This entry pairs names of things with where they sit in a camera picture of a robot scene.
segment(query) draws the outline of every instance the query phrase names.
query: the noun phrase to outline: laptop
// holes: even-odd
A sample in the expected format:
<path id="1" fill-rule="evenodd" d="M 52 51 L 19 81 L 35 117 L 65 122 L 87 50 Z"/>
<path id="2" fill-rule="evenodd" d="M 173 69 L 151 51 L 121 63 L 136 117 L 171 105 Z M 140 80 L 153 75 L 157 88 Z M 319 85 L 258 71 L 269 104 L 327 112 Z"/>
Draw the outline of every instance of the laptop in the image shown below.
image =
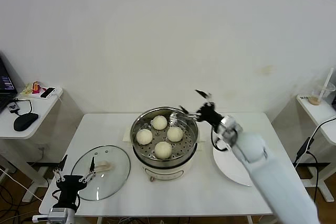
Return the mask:
<path id="1" fill-rule="evenodd" d="M 16 97 L 17 91 L 0 57 L 0 112 Z"/>

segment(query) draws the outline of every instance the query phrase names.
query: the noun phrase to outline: stainless steel pot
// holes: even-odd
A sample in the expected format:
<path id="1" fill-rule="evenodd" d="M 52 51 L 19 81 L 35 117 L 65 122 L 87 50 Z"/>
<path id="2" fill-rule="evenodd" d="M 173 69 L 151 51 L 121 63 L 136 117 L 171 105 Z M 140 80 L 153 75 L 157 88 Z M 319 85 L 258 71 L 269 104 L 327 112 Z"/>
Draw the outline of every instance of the stainless steel pot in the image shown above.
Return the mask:
<path id="1" fill-rule="evenodd" d="M 157 115 L 164 116 L 168 125 L 163 130 L 156 130 L 152 127 L 151 121 Z M 196 123 L 188 119 L 186 114 L 176 108 L 159 107 L 148 110 L 140 115 L 133 123 L 130 131 L 133 151 L 137 158 L 145 165 L 156 169 L 171 169 L 185 164 L 195 154 L 197 149 L 198 127 Z M 171 126 L 178 126 L 183 130 L 183 138 L 179 142 L 171 142 L 167 138 L 167 131 Z M 152 142 L 147 145 L 140 145 L 136 141 L 139 130 L 148 129 L 153 134 Z M 155 157 L 155 145 L 161 141 L 171 144 L 173 153 L 169 159 Z"/>

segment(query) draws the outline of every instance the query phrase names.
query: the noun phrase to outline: glass lid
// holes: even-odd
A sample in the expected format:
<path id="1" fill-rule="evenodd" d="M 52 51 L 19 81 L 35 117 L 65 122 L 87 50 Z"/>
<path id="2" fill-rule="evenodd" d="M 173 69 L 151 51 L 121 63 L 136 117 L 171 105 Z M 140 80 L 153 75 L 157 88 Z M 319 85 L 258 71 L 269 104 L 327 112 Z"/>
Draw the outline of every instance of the glass lid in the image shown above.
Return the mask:
<path id="1" fill-rule="evenodd" d="M 130 159 L 127 153 L 114 145 L 96 147 L 85 153 L 72 169 L 72 175 L 86 176 L 94 157 L 96 176 L 88 186 L 79 191 L 86 200 L 101 200 L 115 194 L 126 182 L 130 173 Z"/>

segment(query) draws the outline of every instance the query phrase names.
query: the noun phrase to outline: electric steamer pot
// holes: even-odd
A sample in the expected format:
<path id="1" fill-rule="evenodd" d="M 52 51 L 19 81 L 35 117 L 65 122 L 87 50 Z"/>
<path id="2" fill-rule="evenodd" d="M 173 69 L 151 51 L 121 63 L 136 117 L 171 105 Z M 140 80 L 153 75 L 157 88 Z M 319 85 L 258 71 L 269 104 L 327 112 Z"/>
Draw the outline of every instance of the electric steamer pot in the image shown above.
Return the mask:
<path id="1" fill-rule="evenodd" d="M 151 125 L 151 121 L 157 115 L 164 116 L 168 122 L 167 127 L 160 131 Z M 191 159 L 197 149 L 198 127 L 196 122 L 188 119 L 185 115 L 183 111 L 176 108 L 159 107 L 144 112 L 134 121 L 130 131 L 133 151 L 150 177 L 178 178 L 191 166 Z M 181 141 L 171 142 L 167 138 L 167 131 L 171 126 L 178 126 L 183 130 Z M 153 134 L 152 142 L 147 145 L 140 145 L 135 138 L 137 132 L 142 129 L 148 129 Z M 172 155 L 168 159 L 155 157 L 154 148 L 157 143 L 162 141 L 168 142 L 172 147 Z"/>

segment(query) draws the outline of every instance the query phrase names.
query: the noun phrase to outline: straw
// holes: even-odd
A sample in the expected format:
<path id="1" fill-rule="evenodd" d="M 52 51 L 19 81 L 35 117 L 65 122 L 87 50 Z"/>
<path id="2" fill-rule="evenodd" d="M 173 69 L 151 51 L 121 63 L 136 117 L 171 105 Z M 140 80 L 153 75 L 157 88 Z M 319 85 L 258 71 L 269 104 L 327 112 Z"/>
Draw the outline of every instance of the straw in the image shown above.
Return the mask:
<path id="1" fill-rule="evenodd" d="M 328 77 L 327 77 L 326 81 L 324 82 L 324 85 L 323 85 L 323 88 L 321 90 L 320 96 L 319 96 L 319 98 L 317 100 L 318 103 L 320 103 L 321 100 L 322 100 L 322 96 L 323 96 L 323 94 L 324 94 L 324 92 L 325 92 L 325 90 L 327 88 L 327 85 L 328 85 L 328 83 L 330 81 L 330 78 L 331 78 L 331 75 L 332 75 L 333 72 L 334 72 L 334 68 L 331 68 L 330 71 L 329 71 Z"/>

